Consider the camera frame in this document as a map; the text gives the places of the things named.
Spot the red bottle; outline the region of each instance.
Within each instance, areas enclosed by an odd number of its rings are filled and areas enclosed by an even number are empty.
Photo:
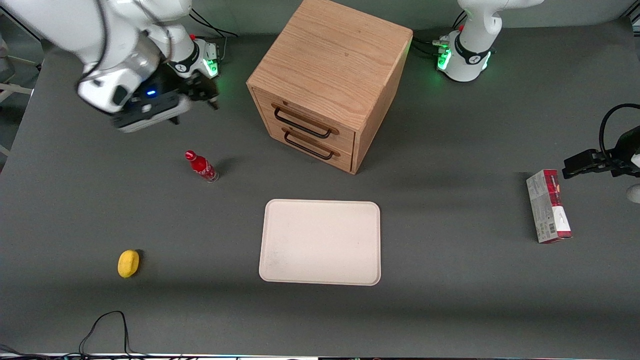
[[[215,171],[215,169],[213,169],[207,159],[202,156],[198,156],[191,150],[187,150],[187,152],[184,153],[184,157],[191,163],[193,171],[200,174],[200,176],[202,176],[202,178],[208,183],[213,183],[215,180],[218,180],[220,175]]]

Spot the gray table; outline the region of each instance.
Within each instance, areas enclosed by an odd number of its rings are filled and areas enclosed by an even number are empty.
[[[433,357],[640,355],[640,206],[631,178],[563,181],[575,237],[539,245],[524,179],[595,147],[603,114],[638,101],[630,26],[506,29],[488,70],[453,83],[414,54],[352,176],[267,135],[245,79],[273,37],[229,42],[220,110],[132,134],[78,99],[81,67],[47,55],[0,176],[0,340],[67,352],[125,311],[143,352]],[[637,125],[623,110],[607,141]],[[207,184],[183,158],[217,164]],[[373,287],[258,275],[274,198],[370,200]],[[116,261],[143,249],[139,276]],[[92,352],[120,352],[105,320]]]

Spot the wooden cabinet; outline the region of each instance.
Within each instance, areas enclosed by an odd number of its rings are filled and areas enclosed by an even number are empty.
[[[355,174],[396,95],[412,35],[304,0],[247,81],[269,135]]]

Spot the black metal handle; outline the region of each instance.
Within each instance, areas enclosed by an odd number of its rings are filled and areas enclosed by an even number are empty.
[[[329,160],[330,158],[333,157],[333,151],[330,151],[329,155],[322,155],[319,152],[313,151],[313,150],[309,149],[308,147],[302,146],[302,145],[298,144],[297,142],[293,142],[293,141],[289,140],[289,134],[290,134],[290,132],[285,131],[285,133],[284,133],[284,141],[286,141],[287,143],[299,148],[300,150],[306,151],[309,154],[317,156],[318,158],[321,158],[323,160]]]
[[[307,134],[313,135],[313,136],[315,136],[316,138],[326,139],[326,138],[328,138],[328,137],[329,137],[329,135],[331,135],[331,129],[328,129],[328,130],[326,131],[326,134],[316,133],[315,131],[313,131],[313,130],[311,130],[311,129],[307,129],[307,128],[306,128],[306,127],[304,127],[304,126],[298,125],[298,124],[296,124],[296,123],[295,123],[295,122],[293,122],[293,121],[289,121],[289,120],[287,120],[287,119],[285,119],[285,118],[281,117],[280,115],[278,115],[278,113],[279,113],[279,112],[280,112],[280,108],[276,108],[276,110],[273,112],[273,116],[275,116],[275,117],[276,117],[276,119],[278,119],[278,120],[282,121],[283,123],[285,123],[285,124],[287,124],[287,125],[293,126],[293,127],[295,127],[296,129],[298,129],[298,130],[302,130],[302,131],[306,132]]]

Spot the green indicator light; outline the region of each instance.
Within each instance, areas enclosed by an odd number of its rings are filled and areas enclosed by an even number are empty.
[[[438,59],[438,68],[440,68],[440,70],[446,69],[449,64],[449,59],[451,59],[451,50],[447,49],[440,55],[440,59]]]
[[[489,64],[489,58],[491,57],[491,51],[486,55],[486,59],[484,60],[484,65],[482,65],[482,70],[486,69],[486,66]]]
[[[218,75],[218,62],[216,62],[216,60],[202,59],[202,62],[207,68],[207,72],[209,73],[210,77],[213,78],[214,76]]]

